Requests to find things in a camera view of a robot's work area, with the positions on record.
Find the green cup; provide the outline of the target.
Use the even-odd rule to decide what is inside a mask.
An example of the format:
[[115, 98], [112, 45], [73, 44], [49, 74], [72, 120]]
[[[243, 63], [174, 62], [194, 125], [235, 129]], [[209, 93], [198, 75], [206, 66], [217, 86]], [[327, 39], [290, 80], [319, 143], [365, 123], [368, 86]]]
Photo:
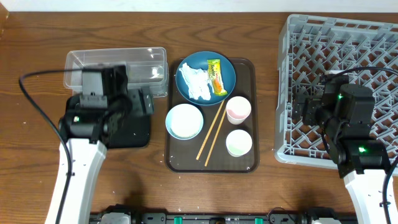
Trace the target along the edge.
[[231, 131], [226, 137], [226, 148], [233, 157], [241, 157], [252, 148], [252, 137], [242, 129]]

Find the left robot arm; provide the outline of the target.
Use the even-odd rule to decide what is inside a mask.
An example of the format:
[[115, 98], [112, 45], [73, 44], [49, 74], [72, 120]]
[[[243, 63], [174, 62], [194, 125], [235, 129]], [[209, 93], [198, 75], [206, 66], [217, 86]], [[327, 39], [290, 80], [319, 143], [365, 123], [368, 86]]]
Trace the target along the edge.
[[58, 123], [60, 162], [46, 223], [88, 223], [96, 181], [110, 149], [145, 147], [153, 97], [128, 89], [127, 68], [85, 67], [82, 92], [66, 102]]

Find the pink cup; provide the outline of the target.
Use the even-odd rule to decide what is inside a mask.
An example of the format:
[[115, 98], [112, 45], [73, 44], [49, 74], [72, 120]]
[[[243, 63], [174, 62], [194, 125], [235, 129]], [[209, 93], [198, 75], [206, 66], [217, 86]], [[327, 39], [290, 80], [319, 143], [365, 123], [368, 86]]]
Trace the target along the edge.
[[245, 97], [232, 97], [227, 102], [226, 114], [231, 124], [241, 124], [251, 114], [251, 104]]

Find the yellow snack wrapper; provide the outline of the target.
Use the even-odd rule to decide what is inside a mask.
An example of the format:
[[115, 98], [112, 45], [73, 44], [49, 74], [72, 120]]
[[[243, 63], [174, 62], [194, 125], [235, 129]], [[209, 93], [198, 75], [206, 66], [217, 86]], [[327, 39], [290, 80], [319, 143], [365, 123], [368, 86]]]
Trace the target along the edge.
[[224, 88], [221, 76], [221, 61], [220, 59], [209, 59], [208, 62], [208, 78], [213, 88], [213, 93], [216, 96], [225, 96], [227, 91]]

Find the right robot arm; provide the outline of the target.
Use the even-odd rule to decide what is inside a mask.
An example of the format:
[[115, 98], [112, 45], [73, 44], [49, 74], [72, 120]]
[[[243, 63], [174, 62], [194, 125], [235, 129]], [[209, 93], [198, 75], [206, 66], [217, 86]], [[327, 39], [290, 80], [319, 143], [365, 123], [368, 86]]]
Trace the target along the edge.
[[385, 145], [371, 137], [375, 100], [370, 88], [329, 78], [322, 96], [297, 94], [292, 117], [318, 126], [330, 159], [354, 205], [358, 223], [397, 223], [391, 162]]

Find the dark blue plate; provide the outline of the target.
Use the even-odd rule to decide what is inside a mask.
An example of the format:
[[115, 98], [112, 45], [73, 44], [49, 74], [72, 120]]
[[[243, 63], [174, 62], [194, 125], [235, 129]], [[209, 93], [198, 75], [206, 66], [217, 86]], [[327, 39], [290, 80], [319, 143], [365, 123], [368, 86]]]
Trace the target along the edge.
[[[202, 97], [199, 97], [197, 100], [190, 98], [188, 94], [188, 85], [185, 83], [182, 73], [179, 69], [182, 68], [183, 64], [186, 63], [191, 68], [207, 70], [207, 60], [210, 59], [220, 59], [221, 77], [227, 94], [225, 96], [216, 96], [213, 92], [211, 92], [211, 97], [209, 100], [204, 100]], [[236, 84], [236, 72], [231, 61], [219, 53], [211, 51], [195, 52], [180, 62], [179, 66], [177, 67], [177, 71], [175, 72], [175, 84], [180, 94], [189, 102], [200, 106], [216, 105], [227, 99], [227, 97], [232, 94]]]

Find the light blue bowl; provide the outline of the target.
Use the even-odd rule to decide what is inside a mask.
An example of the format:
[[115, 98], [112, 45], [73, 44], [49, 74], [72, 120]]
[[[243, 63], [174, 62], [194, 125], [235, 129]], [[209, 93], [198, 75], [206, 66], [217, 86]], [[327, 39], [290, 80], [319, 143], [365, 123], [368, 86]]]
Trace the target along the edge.
[[201, 111], [191, 104], [174, 106], [166, 115], [167, 132], [179, 140], [189, 140], [200, 133], [204, 125]]

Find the white tissue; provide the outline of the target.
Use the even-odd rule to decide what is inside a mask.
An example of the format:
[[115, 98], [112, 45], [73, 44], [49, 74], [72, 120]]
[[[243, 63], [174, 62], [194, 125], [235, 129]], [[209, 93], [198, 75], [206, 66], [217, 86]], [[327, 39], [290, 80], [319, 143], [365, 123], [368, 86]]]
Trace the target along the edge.
[[188, 86], [188, 95], [190, 99], [198, 100], [210, 100], [211, 93], [209, 89], [209, 78], [208, 72], [201, 68], [194, 69], [184, 63], [179, 71], [182, 73], [182, 77], [185, 84]]

